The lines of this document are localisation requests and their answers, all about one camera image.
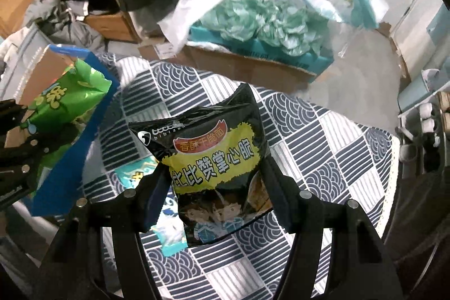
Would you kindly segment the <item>green bean snack bag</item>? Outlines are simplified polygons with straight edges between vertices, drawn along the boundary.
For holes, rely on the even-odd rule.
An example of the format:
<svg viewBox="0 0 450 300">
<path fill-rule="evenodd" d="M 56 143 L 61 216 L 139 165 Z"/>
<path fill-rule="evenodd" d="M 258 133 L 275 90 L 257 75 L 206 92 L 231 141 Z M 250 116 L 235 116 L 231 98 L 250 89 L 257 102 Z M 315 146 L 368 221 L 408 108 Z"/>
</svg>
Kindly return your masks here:
<svg viewBox="0 0 450 300">
<path fill-rule="evenodd" d="M 112 85 L 101 72 L 76 59 L 28 106 L 17 141 L 46 136 L 56 149 L 46 149 L 37 168 L 37 186 L 42 186 L 58 160 L 78 140 L 92 113 Z"/>
</svg>

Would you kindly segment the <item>black noodle snack bag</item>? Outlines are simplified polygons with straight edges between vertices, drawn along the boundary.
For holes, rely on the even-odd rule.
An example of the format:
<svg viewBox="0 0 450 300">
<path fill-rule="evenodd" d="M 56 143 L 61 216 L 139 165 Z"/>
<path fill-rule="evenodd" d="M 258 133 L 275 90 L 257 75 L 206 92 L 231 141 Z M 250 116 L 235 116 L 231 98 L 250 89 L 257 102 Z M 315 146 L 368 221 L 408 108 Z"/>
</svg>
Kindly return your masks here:
<svg viewBox="0 0 450 300">
<path fill-rule="evenodd" d="M 262 178 L 269 147 L 248 84 L 213 106 L 128 127 L 168 168 L 188 246 L 219 241 L 271 211 Z"/>
</svg>

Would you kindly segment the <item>blue-rimmed cardboard box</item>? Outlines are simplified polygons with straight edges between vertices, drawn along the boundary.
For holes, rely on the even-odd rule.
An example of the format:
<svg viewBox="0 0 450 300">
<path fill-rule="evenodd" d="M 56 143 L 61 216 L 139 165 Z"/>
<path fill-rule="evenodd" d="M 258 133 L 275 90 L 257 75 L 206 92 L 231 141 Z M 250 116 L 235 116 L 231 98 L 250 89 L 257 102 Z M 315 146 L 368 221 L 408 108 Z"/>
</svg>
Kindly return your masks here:
<svg viewBox="0 0 450 300">
<path fill-rule="evenodd" d="M 118 77 L 86 49 L 49 45 L 23 74 L 1 80 L 1 208 L 68 213 Z"/>
</svg>

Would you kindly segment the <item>teal snack bag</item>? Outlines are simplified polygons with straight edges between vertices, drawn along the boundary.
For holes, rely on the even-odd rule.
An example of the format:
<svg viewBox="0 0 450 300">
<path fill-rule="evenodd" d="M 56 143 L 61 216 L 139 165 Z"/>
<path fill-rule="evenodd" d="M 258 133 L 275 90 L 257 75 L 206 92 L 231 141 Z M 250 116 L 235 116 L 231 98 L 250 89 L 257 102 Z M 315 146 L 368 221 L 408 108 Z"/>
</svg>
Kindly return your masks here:
<svg viewBox="0 0 450 300">
<path fill-rule="evenodd" d="M 143 172 L 137 185 L 123 191 L 114 210 L 113 227 L 134 234 L 152 231 L 165 257 L 187 248 L 168 166 L 158 163 L 152 172 Z"/>
</svg>

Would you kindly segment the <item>navy white patterned tablecloth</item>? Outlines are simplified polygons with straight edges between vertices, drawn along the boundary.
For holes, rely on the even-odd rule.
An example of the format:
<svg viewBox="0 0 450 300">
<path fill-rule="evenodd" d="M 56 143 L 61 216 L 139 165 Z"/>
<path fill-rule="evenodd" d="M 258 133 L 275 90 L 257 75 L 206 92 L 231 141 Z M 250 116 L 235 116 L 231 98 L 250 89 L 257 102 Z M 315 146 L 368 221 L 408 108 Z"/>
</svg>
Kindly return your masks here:
<svg viewBox="0 0 450 300">
<path fill-rule="evenodd" d="M 101 62 L 119 81 L 83 171 L 93 201 L 124 190 L 117 169 L 149 154 L 128 129 L 132 121 L 162 119 L 221 102 L 237 82 L 207 71 L 106 53 Z M 383 233 L 396 190 L 399 140 L 299 98 L 253 90 L 271 154 L 278 166 L 320 199 L 356 200 Z M 157 236 L 142 235 L 156 285 L 168 299 L 271 299 L 293 242 L 273 214 L 229 238 L 165 257 Z"/>
</svg>

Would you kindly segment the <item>grey clothes pile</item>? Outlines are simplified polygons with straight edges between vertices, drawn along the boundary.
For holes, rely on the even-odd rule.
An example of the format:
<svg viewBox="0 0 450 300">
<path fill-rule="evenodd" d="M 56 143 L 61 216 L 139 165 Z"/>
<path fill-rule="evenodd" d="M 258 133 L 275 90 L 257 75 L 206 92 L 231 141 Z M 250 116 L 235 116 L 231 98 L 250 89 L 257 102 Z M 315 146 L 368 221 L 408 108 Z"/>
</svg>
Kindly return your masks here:
<svg viewBox="0 0 450 300">
<path fill-rule="evenodd" d="M 105 51 L 105 38 L 83 21 L 65 1 L 33 0 L 24 13 L 22 27 L 35 24 L 54 44 L 73 45 L 93 52 Z"/>
</svg>

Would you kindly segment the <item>metal shoe rack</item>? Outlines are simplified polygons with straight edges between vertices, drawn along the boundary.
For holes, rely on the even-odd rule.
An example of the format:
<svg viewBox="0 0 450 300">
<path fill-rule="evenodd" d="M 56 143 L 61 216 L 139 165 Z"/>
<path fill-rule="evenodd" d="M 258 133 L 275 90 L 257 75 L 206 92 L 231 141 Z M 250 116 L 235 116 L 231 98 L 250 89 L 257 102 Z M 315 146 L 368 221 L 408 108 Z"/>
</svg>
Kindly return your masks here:
<svg viewBox="0 0 450 300">
<path fill-rule="evenodd" d="M 449 167 L 449 89 L 436 91 L 399 115 L 402 178 Z"/>
</svg>

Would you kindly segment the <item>small labelled cardboard box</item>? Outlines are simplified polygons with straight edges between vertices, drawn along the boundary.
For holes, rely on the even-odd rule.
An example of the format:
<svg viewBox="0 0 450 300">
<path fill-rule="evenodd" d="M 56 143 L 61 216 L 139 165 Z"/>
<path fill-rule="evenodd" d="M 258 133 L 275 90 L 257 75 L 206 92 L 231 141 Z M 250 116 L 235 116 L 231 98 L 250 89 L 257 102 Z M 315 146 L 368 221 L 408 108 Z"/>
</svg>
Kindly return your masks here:
<svg viewBox="0 0 450 300">
<path fill-rule="evenodd" d="M 161 60 L 173 62 L 176 58 L 183 58 L 182 51 L 176 51 L 165 37 L 150 37 L 138 45 L 140 55 L 147 60 Z"/>
</svg>

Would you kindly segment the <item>light blue trash bin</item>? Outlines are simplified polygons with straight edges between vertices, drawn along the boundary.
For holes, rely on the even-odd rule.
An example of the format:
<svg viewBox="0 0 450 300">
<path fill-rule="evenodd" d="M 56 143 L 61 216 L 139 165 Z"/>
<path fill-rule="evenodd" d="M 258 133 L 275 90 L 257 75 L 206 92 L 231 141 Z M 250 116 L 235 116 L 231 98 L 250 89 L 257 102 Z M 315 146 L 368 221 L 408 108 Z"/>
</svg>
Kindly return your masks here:
<svg viewBox="0 0 450 300">
<path fill-rule="evenodd" d="M 449 82 L 446 69 L 424 69 L 420 74 L 399 93 L 397 98 L 401 113 L 438 91 Z"/>
</svg>

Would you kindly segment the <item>large brown cardboard box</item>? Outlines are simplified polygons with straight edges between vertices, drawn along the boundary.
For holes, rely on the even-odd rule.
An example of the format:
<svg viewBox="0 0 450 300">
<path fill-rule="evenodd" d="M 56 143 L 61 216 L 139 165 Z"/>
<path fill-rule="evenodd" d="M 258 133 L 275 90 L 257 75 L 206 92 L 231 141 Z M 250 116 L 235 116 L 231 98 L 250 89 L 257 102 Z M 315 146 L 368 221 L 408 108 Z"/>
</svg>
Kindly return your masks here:
<svg viewBox="0 0 450 300">
<path fill-rule="evenodd" d="M 287 94 L 306 89 L 316 78 L 319 81 L 324 80 L 323 77 L 314 73 L 278 62 L 193 46 L 185 46 L 169 61 Z"/>
</svg>

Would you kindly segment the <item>teal crumpled plastic bags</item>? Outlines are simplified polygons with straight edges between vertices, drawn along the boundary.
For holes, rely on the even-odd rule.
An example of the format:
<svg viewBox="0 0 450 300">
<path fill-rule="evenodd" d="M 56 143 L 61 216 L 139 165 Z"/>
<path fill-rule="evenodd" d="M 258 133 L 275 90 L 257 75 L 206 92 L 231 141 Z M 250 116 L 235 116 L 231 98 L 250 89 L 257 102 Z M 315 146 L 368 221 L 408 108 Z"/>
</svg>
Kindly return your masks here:
<svg viewBox="0 0 450 300">
<path fill-rule="evenodd" d="M 326 18 L 287 0 L 224 0 L 197 23 L 224 40 L 256 39 L 292 57 L 320 54 L 329 37 Z"/>
</svg>

